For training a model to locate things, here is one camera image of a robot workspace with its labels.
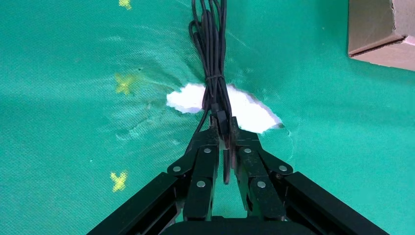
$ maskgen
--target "yellow cross mark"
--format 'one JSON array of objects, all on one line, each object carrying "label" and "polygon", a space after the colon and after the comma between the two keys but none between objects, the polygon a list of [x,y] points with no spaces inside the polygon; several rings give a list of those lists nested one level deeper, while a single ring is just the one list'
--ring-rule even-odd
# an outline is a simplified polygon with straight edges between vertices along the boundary
[{"label": "yellow cross mark", "polygon": [[113,172],[111,172],[111,179],[114,182],[113,192],[117,192],[118,190],[123,191],[125,189],[125,181],[127,180],[127,173],[121,172],[119,177]]},{"label": "yellow cross mark", "polygon": [[127,10],[131,10],[131,0],[118,0],[118,5],[125,7]]},{"label": "yellow cross mark", "polygon": [[131,85],[135,83],[137,79],[130,74],[127,76],[121,76],[121,74],[116,73],[115,80],[118,83],[115,92],[124,93],[125,95],[128,95],[131,93]]}]

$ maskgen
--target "bundled cable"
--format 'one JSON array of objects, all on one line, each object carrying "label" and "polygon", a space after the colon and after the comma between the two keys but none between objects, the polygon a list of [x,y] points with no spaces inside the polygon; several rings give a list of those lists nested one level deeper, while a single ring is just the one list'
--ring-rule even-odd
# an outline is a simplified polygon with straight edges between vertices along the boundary
[{"label": "bundled cable", "polygon": [[192,0],[194,20],[189,24],[190,37],[199,53],[205,71],[206,89],[202,107],[204,114],[196,128],[199,132],[210,111],[218,119],[219,132],[226,135],[228,120],[232,117],[231,104],[225,84],[224,64],[226,52],[226,0],[200,0],[202,15],[199,20],[196,0]]}]

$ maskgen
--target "hole in fabric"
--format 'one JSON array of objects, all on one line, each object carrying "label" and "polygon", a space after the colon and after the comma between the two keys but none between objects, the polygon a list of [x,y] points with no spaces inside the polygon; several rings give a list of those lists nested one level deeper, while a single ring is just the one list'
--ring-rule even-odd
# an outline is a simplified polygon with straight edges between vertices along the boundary
[{"label": "hole in fabric", "polygon": [[[227,85],[232,115],[238,119],[241,129],[263,133],[268,129],[283,128],[281,119],[260,100],[247,92]],[[187,84],[179,92],[167,95],[167,106],[182,113],[195,114],[202,109],[202,99],[205,87],[200,84]]]}]

